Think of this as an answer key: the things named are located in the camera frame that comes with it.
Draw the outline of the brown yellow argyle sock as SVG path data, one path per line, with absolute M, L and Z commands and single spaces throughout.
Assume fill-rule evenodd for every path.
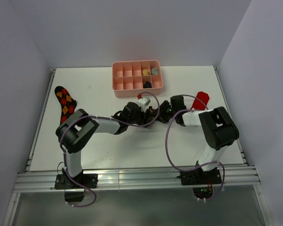
M 155 117 L 159 117 L 159 114 L 160 114 L 160 107 L 154 108 L 154 107 L 150 106 L 150 107 L 148 108 L 148 110 L 149 110 L 150 118 L 151 118 L 151 119 L 154 119 Z

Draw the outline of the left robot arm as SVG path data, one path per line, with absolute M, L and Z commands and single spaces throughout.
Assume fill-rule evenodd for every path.
M 129 102 L 110 117 L 92 116 L 84 109 L 75 111 L 56 130 L 63 152 L 65 182 L 71 188 L 85 186 L 81 164 L 81 151 L 95 133 L 119 135 L 129 126 L 147 127 L 156 120 L 151 109 L 143 110 L 134 102 Z

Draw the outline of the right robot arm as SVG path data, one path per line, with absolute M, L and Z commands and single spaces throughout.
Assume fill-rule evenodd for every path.
M 211 174 L 217 171 L 217 166 L 222 165 L 220 159 L 223 153 L 239 138 L 240 134 L 229 113 L 223 106 L 209 110 L 203 101 L 194 97 L 194 100 L 200 101 L 205 109 L 192 108 L 189 110 L 184 104 L 184 96 L 185 95 L 177 95 L 170 98 L 171 111 L 174 114 L 169 120 L 169 125 L 166 130 L 166 157 L 173 168 L 180 172 L 194 172 L 196 181 L 204 184 L 211 178 Z M 177 167 L 170 158 L 168 136 L 173 121 L 176 121 L 177 124 L 184 127 L 200 126 L 202 128 L 207 144 L 202 156 L 192 169 L 181 169 Z

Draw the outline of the red christmas sock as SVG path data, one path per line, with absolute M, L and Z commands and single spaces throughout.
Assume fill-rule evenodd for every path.
M 203 91 L 200 91 L 197 93 L 196 98 L 193 101 L 193 104 L 191 106 L 191 109 L 194 110 L 207 110 L 207 104 L 209 102 L 209 95 Z

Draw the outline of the dark navy rolled sock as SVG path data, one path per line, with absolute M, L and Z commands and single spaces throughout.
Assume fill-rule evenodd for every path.
M 143 88 L 144 89 L 151 89 L 152 88 L 152 84 L 150 81 L 146 81 L 144 84 L 143 84 Z

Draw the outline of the pink divided organizer box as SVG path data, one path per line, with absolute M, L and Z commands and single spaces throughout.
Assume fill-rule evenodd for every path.
M 158 68 L 159 75 L 152 75 L 151 69 Z M 142 70 L 148 69 L 149 75 L 142 76 Z M 150 81 L 151 89 L 144 89 L 143 84 Z M 141 92 L 151 92 L 160 95 L 164 83 L 160 62 L 158 60 L 124 61 L 112 64 L 112 89 L 116 97 L 135 97 Z

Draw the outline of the grey rolled sock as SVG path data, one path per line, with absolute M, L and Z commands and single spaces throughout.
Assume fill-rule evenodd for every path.
M 159 70 L 158 70 L 158 68 L 153 67 L 153 68 L 151 69 L 151 74 L 152 74 L 152 75 L 159 75 Z

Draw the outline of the yellow rolled sock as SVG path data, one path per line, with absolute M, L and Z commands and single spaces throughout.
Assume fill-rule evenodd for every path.
M 142 76 L 147 76 L 147 75 L 149 75 L 150 73 L 149 73 L 149 70 L 148 69 L 143 69 L 142 70 Z

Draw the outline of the red orange argyle sock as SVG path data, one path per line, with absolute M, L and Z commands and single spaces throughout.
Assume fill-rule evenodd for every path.
M 62 86 L 55 87 L 54 93 L 61 106 L 60 124 L 62 124 L 75 112 L 77 101 Z

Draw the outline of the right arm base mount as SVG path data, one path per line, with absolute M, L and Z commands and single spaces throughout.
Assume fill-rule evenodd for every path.
M 221 184 L 222 179 L 220 171 L 217 168 L 211 171 L 203 171 L 202 168 L 189 171 L 180 172 L 180 175 L 176 177 L 181 180 L 183 186 L 200 186 L 193 188 L 193 193 L 197 198 L 208 199 L 213 196 L 213 185 Z

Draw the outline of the aluminium front rail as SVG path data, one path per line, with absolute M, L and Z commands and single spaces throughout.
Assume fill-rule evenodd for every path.
M 93 191 L 183 188 L 179 171 L 173 168 L 87 170 L 85 173 L 98 175 L 97 187 Z M 80 188 L 56 189 L 57 173 L 26 172 L 17 175 L 12 192 L 63 192 L 81 191 Z M 224 186 L 259 185 L 260 179 L 254 166 L 225 167 Z

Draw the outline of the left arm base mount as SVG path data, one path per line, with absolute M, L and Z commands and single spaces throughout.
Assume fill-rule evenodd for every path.
M 98 174 L 80 174 L 73 180 L 69 179 L 66 174 L 58 174 L 54 185 L 55 190 L 64 190 L 64 198 L 66 202 L 81 202 L 86 193 L 86 189 L 79 184 L 89 189 L 97 187 Z

